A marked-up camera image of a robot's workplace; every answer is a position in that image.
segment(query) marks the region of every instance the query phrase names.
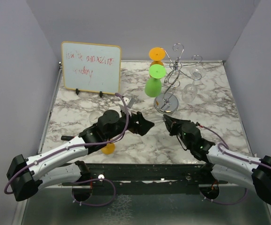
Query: metal glass holder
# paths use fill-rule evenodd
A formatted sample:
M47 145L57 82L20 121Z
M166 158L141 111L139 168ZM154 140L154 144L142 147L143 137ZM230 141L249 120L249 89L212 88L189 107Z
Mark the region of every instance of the metal glass holder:
M181 84L180 81L178 80L180 75L184 75L194 81L199 81L202 79L202 75L200 73L195 73L194 76L193 75L189 76L186 73L181 71L182 67L192 66L192 65L200 63L203 60L202 56L194 55L194 56L192 56L191 59L197 60L197 62L194 62L191 64L182 64L180 62L180 59L181 59L182 54L184 52L184 45L179 44L179 43L174 44L173 50L178 51L180 49L180 47L182 47L182 51L181 51L180 56L176 58L175 62L173 62L171 60L167 51L165 49L163 49L165 51L165 54L167 55L168 59L170 60L169 65L164 66L164 67L172 69L172 71L169 72L169 74L165 77L165 80L164 80L164 85L167 87L167 89L165 90L164 93L161 93L154 100L155 109L158 112L163 113L163 114L172 114L178 109L179 101L178 101L178 98L174 95L174 92L175 92L176 88L179 87Z

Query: gray wall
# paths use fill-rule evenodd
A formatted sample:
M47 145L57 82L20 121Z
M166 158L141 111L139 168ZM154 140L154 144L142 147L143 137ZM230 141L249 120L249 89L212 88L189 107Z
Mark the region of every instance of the gray wall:
M252 151L271 156L271 0L262 0L226 63Z
M0 0L0 225L16 201L5 195L11 159L36 153L58 62L24 0Z
M58 60L62 41L122 47L124 60L183 43L185 58L226 60L259 0L27 0Z

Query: whiteboard frame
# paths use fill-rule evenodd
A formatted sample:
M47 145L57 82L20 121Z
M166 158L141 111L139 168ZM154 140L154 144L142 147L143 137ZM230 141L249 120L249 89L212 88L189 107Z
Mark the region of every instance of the whiteboard frame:
M63 71L63 79L64 79L64 87L68 90L76 90L74 88L68 88L66 87L66 82L65 82L65 65L64 65L64 61L63 61L63 58L64 58L64 51L62 49L62 45L64 43L74 43L74 44L84 44L84 45L99 45L99 46L108 46L108 47L116 47L116 48L119 48L120 50L120 68L119 68L119 73L118 73L118 90L117 92L120 91L120 84L121 84L121 62L122 62L122 49L120 46L118 45L103 45L103 44L94 44L94 43L86 43L86 42L75 42L75 41L63 41L61 43L61 62L62 62L62 71ZM96 91L96 90L81 90L81 89L78 89L80 91L87 91L87 92L93 92L93 93L100 93L100 91ZM108 94L108 95L114 95L115 93L109 93L109 92L102 92L103 94Z

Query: marble surface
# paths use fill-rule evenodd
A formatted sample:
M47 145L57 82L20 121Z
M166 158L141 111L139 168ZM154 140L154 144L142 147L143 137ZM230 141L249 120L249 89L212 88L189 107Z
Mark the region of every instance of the marble surface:
M84 160L86 163L142 163L142 164L197 164L189 151L184 151L176 137L170 137L161 120L161 114L154 106L154 98L145 92L145 83L149 79L148 69L151 62L122 62L120 93L136 99L132 111L142 111L144 117L155 122L145 136L126 132L124 138L116 143L115 152L104 155L97 151L88 156L73 160ZM230 146L230 149L249 155L239 115L228 84L222 63L201 63L205 77L195 82L198 95L191 103L181 100L183 87L192 80L182 76L181 86L175 95L179 99L178 111L173 114L184 120L198 121L200 124L212 128L219 133ZM189 74L191 66L183 67L183 72ZM119 98L106 95L100 98L97 93L80 92L64 88L63 81L59 86L54 104L47 135L43 145L43 152L63 144L62 135L77 135L91 126L89 115L92 112L102 113L108 109L119 112ZM219 139L207 130L201 130L202 136L212 142Z

